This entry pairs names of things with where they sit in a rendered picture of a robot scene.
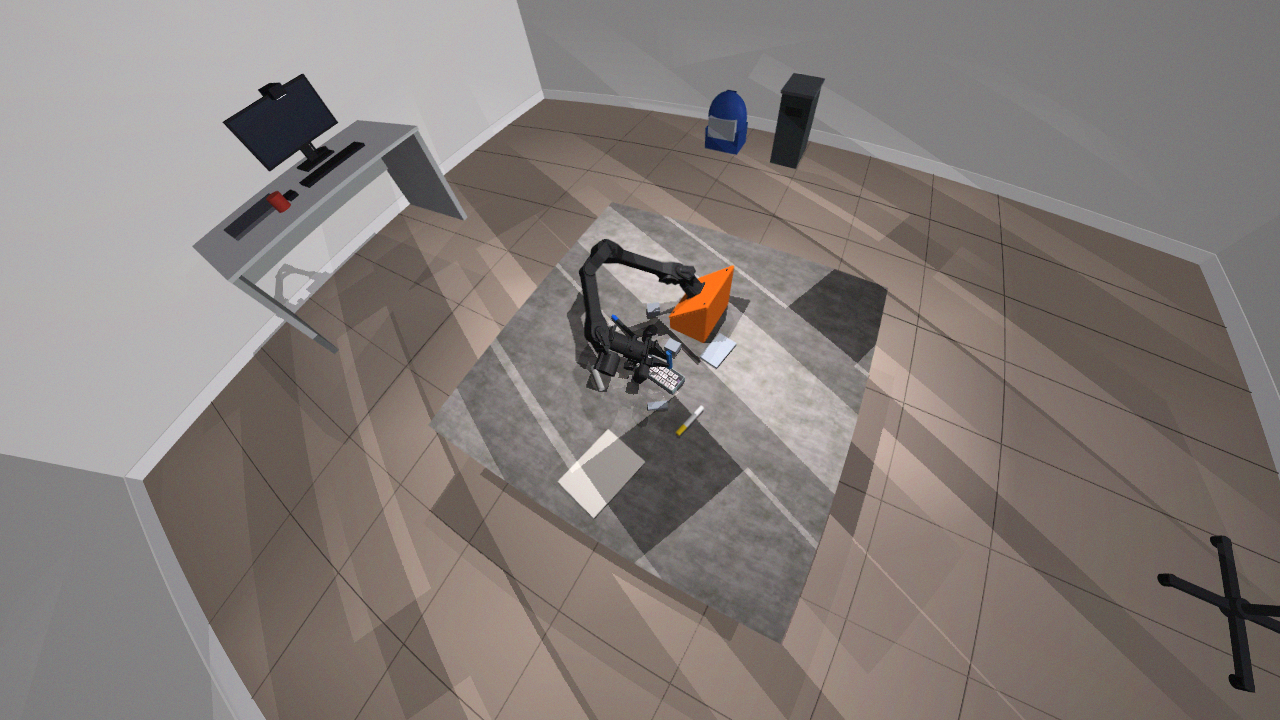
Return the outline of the black cylinder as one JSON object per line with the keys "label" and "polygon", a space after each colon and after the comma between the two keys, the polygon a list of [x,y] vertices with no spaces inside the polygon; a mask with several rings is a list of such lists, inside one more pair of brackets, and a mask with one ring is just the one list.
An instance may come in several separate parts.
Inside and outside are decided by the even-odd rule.
{"label": "black cylinder", "polygon": [[637,336],[636,336],[636,334],[634,334],[634,332],[632,332],[632,331],[630,331],[630,329],[628,329],[628,327],[627,327],[627,325],[625,325],[625,323],[623,323],[623,322],[620,322],[620,319],[618,319],[617,316],[614,316],[614,315],[612,315],[612,319],[613,319],[613,320],[614,320],[614,322],[616,322],[616,323],[617,323],[618,325],[621,325],[621,327],[622,327],[622,328],[623,328],[623,329],[625,329],[625,331],[626,331],[626,332],[627,332],[627,333],[628,333],[628,334],[630,334],[631,337],[636,337],[636,340],[637,340]]}

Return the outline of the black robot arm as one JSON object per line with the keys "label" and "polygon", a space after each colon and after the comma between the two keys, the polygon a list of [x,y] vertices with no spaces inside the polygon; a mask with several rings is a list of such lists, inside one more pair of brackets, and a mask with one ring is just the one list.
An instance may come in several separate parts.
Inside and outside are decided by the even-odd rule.
{"label": "black robot arm", "polygon": [[[585,302],[584,337],[593,345],[596,354],[599,354],[593,368],[602,374],[614,377],[620,365],[618,354],[625,352],[625,348],[628,345],[628,336],[616,332],[616,324],[608,327],[605,318],[602,315],[596,290],[596,270],[599,266],[607,263],[620,263],[643,272],[649,272],[658,275],[658,282],[660,283],[675,286],[680,284],[684,292],[689,295],[687,300],[701,293],[707,282],[701,283],[698,281],[698,277],[694,275],[696,272],[694,266],[684,266],[681,263],[662,263],[650,258],[644,258],[621,249],[618,243],[614,243],[611,240],[602,240],[591,249],[590,254],[591,255],[588,258],[586,263],[584,263],[579,270]],[[609,351],[609,348],[617,354]]]}

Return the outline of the keyboard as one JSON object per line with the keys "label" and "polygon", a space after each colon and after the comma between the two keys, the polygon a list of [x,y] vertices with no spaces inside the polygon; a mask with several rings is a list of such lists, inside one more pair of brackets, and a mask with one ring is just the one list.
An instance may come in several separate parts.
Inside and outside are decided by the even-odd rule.
{"label": "keyboard", "polygon": [[667,366],[650,366],[648,378],[655,382],[663,389],[668,391],[669,395],[675,395],[675,392],[678,389],[680,386],[684,384],[685,380],[685,375],[680,374],[673,368],[669,372]]}

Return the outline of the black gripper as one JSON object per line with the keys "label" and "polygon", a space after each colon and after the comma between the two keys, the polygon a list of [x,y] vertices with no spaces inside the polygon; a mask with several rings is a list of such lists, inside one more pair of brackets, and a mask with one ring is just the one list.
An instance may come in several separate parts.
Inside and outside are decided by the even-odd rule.
{"label": "black gripper", "polygon": [[[666,352],[658,345],[658,340],[652,341],[652,336],[657,334],[657,325],[648,325],[643,331],[643,342],[637,341],[636,337],[628,337],[628,345],[625,348],[623,357],[634,357],[640,361],[640,365],[634,372],[634,380],[641,384],[646,380],[649,375],[650,366],[669,366],[668,363],[662,361],[658,357],[666,359]],[[657,357],[648,357],[648,355],[655,355]]]}

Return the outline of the white and yellow cylinder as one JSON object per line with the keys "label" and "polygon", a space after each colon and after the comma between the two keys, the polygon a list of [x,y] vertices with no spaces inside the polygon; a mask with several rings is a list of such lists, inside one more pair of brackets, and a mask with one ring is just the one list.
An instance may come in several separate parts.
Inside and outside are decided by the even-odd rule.
{"label": "white and yellow cylinder", "polygon": [[704,410],[704,407],[701,407],[701,406],[698,407],[698,411],[694,413],[692,416],[690,416],[689,420],[685,421],[684,425],[678,428],[678,430],[676,430],[676,433],[678,436],[681,436],[684,433],[684,430],[691,424],[691,421],[698,416],[698,414],[701,413],[703,410]]}

